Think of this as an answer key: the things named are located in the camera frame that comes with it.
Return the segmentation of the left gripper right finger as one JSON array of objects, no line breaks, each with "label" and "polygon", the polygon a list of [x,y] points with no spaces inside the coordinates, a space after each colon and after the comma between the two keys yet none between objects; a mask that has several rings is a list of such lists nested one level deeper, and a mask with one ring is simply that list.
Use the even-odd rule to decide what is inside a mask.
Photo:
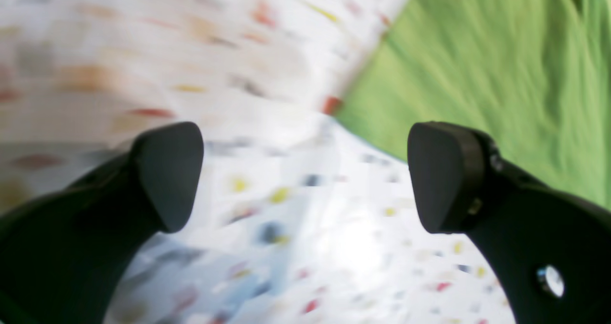
[{"label": "left gripper right finger", "polygon": [[610,213],[502,159],[484,131],[413,124],[407,157],[429,233],[464,233],[518,324],[608,324]]}]

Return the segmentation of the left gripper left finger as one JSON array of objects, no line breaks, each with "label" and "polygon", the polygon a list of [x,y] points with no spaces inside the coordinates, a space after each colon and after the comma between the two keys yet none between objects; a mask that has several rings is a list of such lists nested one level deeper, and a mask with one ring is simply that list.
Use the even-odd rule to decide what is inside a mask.
[{"label": "left gripper left finger", "polygon": [[142,244],[188,222],[204,157],[200,128],[181,122],[69,187],[1,219],[3,324],[100,324]]}]

